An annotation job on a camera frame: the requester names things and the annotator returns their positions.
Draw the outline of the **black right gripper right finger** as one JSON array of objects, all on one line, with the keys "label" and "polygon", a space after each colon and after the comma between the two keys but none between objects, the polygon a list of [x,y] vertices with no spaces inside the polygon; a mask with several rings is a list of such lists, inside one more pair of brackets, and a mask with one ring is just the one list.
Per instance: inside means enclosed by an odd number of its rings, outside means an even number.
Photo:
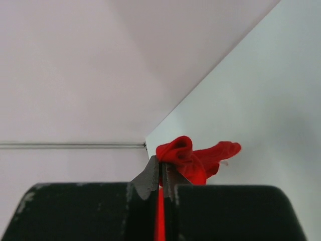
[{"label": "black right gripper right finger", "polygon": [[285,193],[266,185],[193,185],[162,164],[166,240],[306,240]]}]

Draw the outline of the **red t shirt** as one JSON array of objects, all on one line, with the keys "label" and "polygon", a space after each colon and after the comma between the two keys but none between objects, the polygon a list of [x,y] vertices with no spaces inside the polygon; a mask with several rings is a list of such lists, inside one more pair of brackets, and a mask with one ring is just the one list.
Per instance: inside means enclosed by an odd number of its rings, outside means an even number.
[{"label": "red t shirt", "polygon": [[[193,150],[192,140],[187,136],[180,136],[170,143],[158,146],[156,157],[161,163],[173,164],[177,171],[192,184],[205,185],[208,178],[218,173],[222,162],[237,155],[240,151],[241,145],[231,141],[220,141],[207,149]],[[163,183],[160,177],[154,240],[166,240],[164,199]],[[200,206],[200,204],[196,204],[186,212],[186,214],[194,216],[194,218],[188,218],[192,230],[198,230],[201,227],[205,229],[205,221],[210,220],[207,212],[213,211],[214,208],[211,204],[203,208]]]}]

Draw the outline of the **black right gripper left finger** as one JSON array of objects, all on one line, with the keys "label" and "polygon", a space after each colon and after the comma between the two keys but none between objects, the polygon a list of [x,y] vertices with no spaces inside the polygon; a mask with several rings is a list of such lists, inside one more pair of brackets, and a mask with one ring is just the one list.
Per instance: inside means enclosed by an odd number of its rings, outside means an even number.
[{"label": "black right gripper left finger", "polygon": [[38,183],[2,240],[153,240],[158,171],[152,157],[130,182]]}]

